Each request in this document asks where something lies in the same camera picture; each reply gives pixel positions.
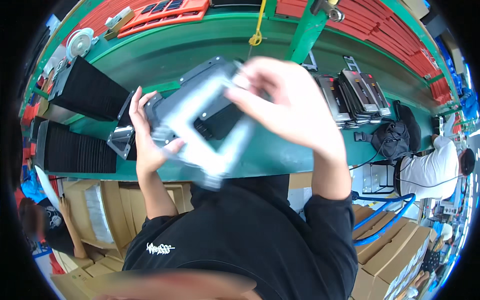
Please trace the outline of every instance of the person in black shirt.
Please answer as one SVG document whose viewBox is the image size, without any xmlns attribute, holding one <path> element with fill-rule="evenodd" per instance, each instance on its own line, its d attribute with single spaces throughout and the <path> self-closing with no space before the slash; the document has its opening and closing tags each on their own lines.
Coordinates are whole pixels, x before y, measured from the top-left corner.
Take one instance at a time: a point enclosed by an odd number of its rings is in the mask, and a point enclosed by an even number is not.
<svg viewBox="0 0 480 300">
<path fill-rule="evenodd" d="M 178 215 L 156 172 L 166 157 L 150 137 L 143 110 L 155 92 L 140 99 L 139 87 L 129 113 L 147 218 L 130 244 L 123 270 L 239 274 L 257 283 L 255 293 L 244 299 L 347 299 L 358 263 L 342 134 L 319 87 L 301 66 L 254 58 L 242 75 L 252 88 L 231 88 L 226 97 L 268 130 L 312 149 L 313 196 L 304 207 L 306 221 L 288 205 L 288 175 L 226 180 L 218 192 L 192 186 L 194 209 Z M 273 103 L 258 97 L 260 90 Z M 165 148 L 176 153 L 184 142 L 176 139 Z"/>
<path fill-rule="evenodd" d="M 59 252 L 86 258 L 87 253 L 72 220 L 65 198 L 60 198 L 56 209 L 48 198 L 35 204 L 30 198 L 20 201 L 18 211 L 24 232 L 31 240 L 45 239 L 47 245 Z"/>
</svg>

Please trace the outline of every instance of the yellow rope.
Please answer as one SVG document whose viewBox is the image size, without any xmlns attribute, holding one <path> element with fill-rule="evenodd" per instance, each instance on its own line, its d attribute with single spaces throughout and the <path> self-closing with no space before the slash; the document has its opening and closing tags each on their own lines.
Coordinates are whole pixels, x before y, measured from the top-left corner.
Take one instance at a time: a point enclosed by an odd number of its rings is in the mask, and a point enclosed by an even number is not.
<svg viewBox="0 0 480 300">
<path fill-rule="evenodd" d="M 258 14 L 257 30 L 255 34 L 248 40 L 248 43 L 252 46 L 258 46 L 262 42 L 262 33 L 260 32 L 260 25 L 262 24 L 262 18 L 264 16 L 265 4 L 267 0 L 262 0 L 262 5 L 260 6 L 260 13 Z"/>
</svg>

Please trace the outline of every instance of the green workbench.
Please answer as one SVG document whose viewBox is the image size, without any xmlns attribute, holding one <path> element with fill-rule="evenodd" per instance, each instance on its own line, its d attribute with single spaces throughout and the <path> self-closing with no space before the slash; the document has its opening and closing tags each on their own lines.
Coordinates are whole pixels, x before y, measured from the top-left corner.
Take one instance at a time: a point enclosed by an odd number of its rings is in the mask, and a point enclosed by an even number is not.
<svg viewBox="0 0 480 300">
<path fill-rule="evenodd" d="M 178 80 L 192 67 L 221 55 L 231 60 L 247 59 L 248 39 L 254 33 L 258 13 L 215 13 L 200 22 L 151 29 L 124 39 L 99 42 L 86 59 L 128 90 L 141 85 L 145 91 L 160 90 L 164 96 L 178 87 Z M 264 17 L 262 43 L 252 56 L 283 59 L 288 54 L 298 20 Z M 422 130 L 422 149 L 430 147 L 430 109 L 436 106 L 425 80 L 398 59 L 377 48 L 331 28 L 325 28 L 312 43 L 320 73 L 335 75 L 346 67 L 343 56 L 353 56 L 362 72 L 371 73 L 380 83 L 387 100 L 409 105 Z M 115 122 L 99 122 L 79 115 L 63 114 L 73 132 L 106 140 Z M 376 126 L 364 125 L 361 131 L 373 132 Z M 354 142 L 355 130 L 343 130 L 348 163 L 360 164 L 376 151 L 369 143 Z M 234 171 L 234 177 L 275 175 L 311 171 L 311 150 L 288 143 L 257 126 L 254 138 Z M 190 180 L 189 172 L 173 162 L 166 163 L 159 174 L 163 180 Z M 54 173 L 58 176 L 105 180 L 136 180 L 135 162 L 117 160 L 115 174 Z"/>
</svg>

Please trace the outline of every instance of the blue handle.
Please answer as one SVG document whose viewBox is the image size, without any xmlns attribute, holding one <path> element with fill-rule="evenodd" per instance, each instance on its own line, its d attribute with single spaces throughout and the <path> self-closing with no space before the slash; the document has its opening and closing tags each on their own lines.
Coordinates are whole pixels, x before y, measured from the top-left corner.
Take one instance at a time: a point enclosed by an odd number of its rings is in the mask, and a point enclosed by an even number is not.
<svg viewBox="0 0 480 300">
<path fill-rule="evenodd" d="M 360 199 L 360 200 L 370 200 L 370 201 L 382 201 L 382 202 L 386 202 L 384 205 L 382 205 L 382 207 L 380 207 L 379 209 L 377 209 L 373 214 L 371 214 L 368 218 L 366 218 L 365 220 L 361 221 L 360 223 L 356 224 L 355 227 L 353 228 L 353 230 L 356 230 L 358 228 L 360 228 L 361 226 L 365 225 L 368 221 L 370 221 L 371 219 L 373 219 L 375 216 L 377 216 L 381 211 L 383 211 L 383 209 L 385 207 L 387 207 L 391 202 L 399 202 L 399 201 L 403 201 L 403 200 L 406 200 L 408 198 L 411 198 L 410 201 L 402 208 L 402 210 L 400 210 L 398 212 L 398 214 L 395 215 L 395 217 L 393 217 L 393 219 L 391 219 L 387 224 L 385 224 L 385 226 L 383 226 L 379 231 L 377 231 L 376 233 L 370 235 L 369 237 L 366 237 L 366 238 L 363 238 L 363 239 L 360 239 L 360 240 L 354 240 L 353 241 L 353 245 L 354 246 L 361 246 L 361 245 L 365 245 L 365 244 L 369 244 L 375 240 L 377 240 L 379 237 L 381 237 L 387 230 L 389 230 L 394 223 L 396 223 L 402 216 L 403 214 L 407 211 L 407 209 L 415 202 L 415 194 L 408 194 L 408 195 L 405 195 L 405 196 L 401 196 L 401 197 L 398 197 L 398 198 L 393 198 L 393 199 L 381 199 L 379 200 L 379 198 L 372 198 L 372 197 L 361 197 L 361 196 L 357 196 L 356 197 L 357 199 Z"/>
</svg>

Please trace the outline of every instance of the white fan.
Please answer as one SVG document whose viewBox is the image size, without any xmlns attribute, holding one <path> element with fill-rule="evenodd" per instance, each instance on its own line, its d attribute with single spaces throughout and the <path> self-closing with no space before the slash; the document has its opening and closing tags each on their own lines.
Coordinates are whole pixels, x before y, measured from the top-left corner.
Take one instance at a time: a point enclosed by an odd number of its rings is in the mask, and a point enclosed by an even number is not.
<svg viewBox="0 0 480 300">
<path fill-rule="evenodd" d="M 92 28 L 75 30 L 67 40 L 68 60 L 72 61 L 77 55 L 84 57 L 97 41 L 98 37 L 93 37 Z"/>
</svg>

